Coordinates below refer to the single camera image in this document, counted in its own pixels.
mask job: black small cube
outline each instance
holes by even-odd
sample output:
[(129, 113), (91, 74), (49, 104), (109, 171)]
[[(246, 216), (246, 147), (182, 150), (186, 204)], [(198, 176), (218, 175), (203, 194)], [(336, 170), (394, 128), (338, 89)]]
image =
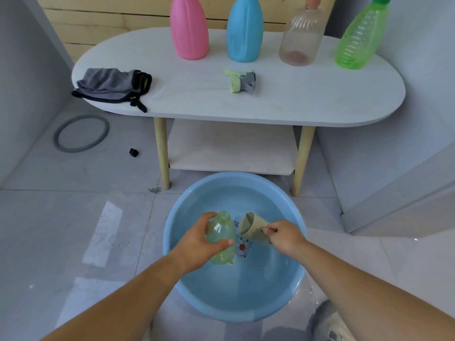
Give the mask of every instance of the black small cube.
[(135, 158), (136, 158), (136, 157), (139, 155), (139, 152), (137, 151), (137, 149), (131, 148), (131, 149), (130, 149), (130, 155), (131, 155), (132, 157), (135, 157)]

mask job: hand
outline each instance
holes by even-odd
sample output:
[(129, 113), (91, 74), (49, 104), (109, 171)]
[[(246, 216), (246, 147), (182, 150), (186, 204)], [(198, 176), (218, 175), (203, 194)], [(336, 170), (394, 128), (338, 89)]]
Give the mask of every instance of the hand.
[(279, 253), (294, 259), (299, 247), (308, 242), (300, 229), (287, 220), (272, 222), (263, 232)]
[(216, 243), (209, 243), (205, 239), (208, 221), (216, 216), (216, 212), (202, 214), (169, 253), (182, 266), (182, 275), (201, 268), (212, 256), (234, 244), (232, 239), (222, 239)]

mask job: table top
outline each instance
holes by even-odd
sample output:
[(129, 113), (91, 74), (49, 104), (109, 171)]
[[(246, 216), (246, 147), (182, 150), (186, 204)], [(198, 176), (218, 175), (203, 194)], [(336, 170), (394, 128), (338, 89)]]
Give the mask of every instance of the table top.
[[(73, 68), (72, 81), (87, 68), (139, 69), (152, 75), (141, 97), (147, 113), (129, 103), (87, 100), (105, 111), (135, 116), (302, 126), (352, 127), (382, 120), (405, 98), (400, 74), (378, 55), (360, 70), (334, 62), (339, 39), (324, 37), (315, 61), (293, 67), (278, 57), (282, 33), (265, 32), (259, 58), (240, 63), (228, 57), (226, 31), (209, 30), (205, 58), (177, 56), (170, 28), (147, 28), (121, 34), (87, 51)], [(224, 69), (254, 69), (254, 95), (230, 93)]]

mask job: gray cloth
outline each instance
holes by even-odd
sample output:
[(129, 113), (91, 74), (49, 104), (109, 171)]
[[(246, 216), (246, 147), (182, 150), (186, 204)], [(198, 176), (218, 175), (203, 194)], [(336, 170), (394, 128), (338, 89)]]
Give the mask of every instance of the gray cloth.
[(117, 68), (88, 68), (72, 95), (106, 103), (129, 101), (147, 112), (139, 97), (149, 91), (150, 84), (151, 75), (137, 69), (121, 72)]
[(248, 72), (246, 75), (240, 76), (240, 90), (253, 94), (256, 87), (256, 73)]

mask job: beige plastic cup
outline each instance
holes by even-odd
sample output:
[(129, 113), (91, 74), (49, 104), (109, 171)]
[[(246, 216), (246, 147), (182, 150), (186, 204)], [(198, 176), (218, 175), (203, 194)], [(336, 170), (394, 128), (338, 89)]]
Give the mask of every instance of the beige plastic cup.
[(248, 212), (238, 224), (238, 234), (253, 242), (268, 244), (268, 237), (262, 230), (268, 225), (268, 221), (254, 212)]

